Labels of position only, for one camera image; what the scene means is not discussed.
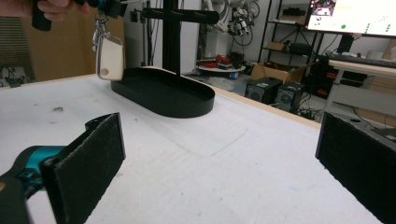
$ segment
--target white table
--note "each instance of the white table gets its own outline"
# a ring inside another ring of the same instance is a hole
[[[344,105],[369,109],[386,115],[396,116],[395,95],[363,88],[350,87],[341,85],[340,83],[345,71],[363,73],[376,77],[396,78],[396,69],[333,60],[329,60],[329,65],[338,69],[338,74],[332,84],[332,89],[330,90],[329,97],[327,98],[324,111],[330,111],[332,103],[336,102]]]
[[[95,76],[0,91],[0,174],[27,147],[68,145],[120,112],[126,160],[88,223],[379,223],[315,158],[319,124],[216,92],[209,114],[170,119]],[[54,223],[45,191],[28,205]]]

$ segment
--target finger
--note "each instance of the finger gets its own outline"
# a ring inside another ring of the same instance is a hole
[[[81,14],[85,17],[90,16],[90,6],[88,5],[87,2],[84,2],[84,4],[81,6],[79,4],[76,4],[76,6],[78,7],[78,10],[81,12]]]
[[[57,7],[67,7],[73,3],[72,0],[48,0],[48,2]]]
[[[66,13],[67,11],[69,11],[72,8],[73,4],[69,4],[66,7],[57,7],[48,1],[38,1],[37,6],[43,12]]]
[[[64,21],[67,17],[67,13],[44,13],[44,17],[49,21]]]

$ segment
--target monitor screen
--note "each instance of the monitor screen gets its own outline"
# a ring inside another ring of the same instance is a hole
[[[309,0],[305,28],[337,34],[396,36],[395,0]]]

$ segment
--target black speaker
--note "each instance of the black speaker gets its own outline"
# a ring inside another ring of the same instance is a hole
[[[396,143],[361,119],[325,113],[316,157],[380,221],[396,223]]]
[[[264,103],[273,104],[277,89],[283,81],[275,77],[264,77],[258,80],[250,80],[247,83],[245,97]]]
[[[275,103],[277,108],[295,114],[300,106],[304,93],[304,84],[287,82],[279,87]]]

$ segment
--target shelf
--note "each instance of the shelf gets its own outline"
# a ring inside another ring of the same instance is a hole
[[[288,22],[282,22],[282,21],[268,21],[268,23],[273,23],[273,24],[282,24],[282,25],[290,25],[290,26],[297,26],[297,27],[304,27],[300,23],[288,23]]]
[[[317,32],[308,32],[304,29],[304,25],[292,21],[285,21],[281,19],[273,19],[273,18],[283,18],[281,15],[281,8],[282,8],[282,0],[279,1],[279,5],[275,4],[273,6],[273,0],[269,0],[268,3],[268,9],[267,9],[267,17],[265,19],[265,25],[264,25],[264,30],[262,33],[262,44],[261,44],[261,49],[260,49],[260,55],[258,59],[258,63],[262,62],[262,56],[266,56],[267,61],[271,61],[271,53],[272,52],[280,52],[283,54],[289,54],[289,64],[292,63],[292,59],[294,59],[293,56],[299,56],[299,57],[305,57],[306,64],[312,63],[316,60],[316,54],[312,52],[318,52],[321,41],[323,39],[323,35],[319,35]],[[276,15],[273,15],[270,18],[271,12],[276,11]],[[270,26],[273,28],[272,35],[271,31],[268,34],[268,25],[273,24]],[[269,49],[264,46],[264,42],[270,43],[270,42],[285,42],[286,40],[289,40],[291,43],[306,43],[307,45],[310,46],[310,53],[308,51],[303,51],[302,53],[290,53],[288,50],[277,50],[277,49]]]

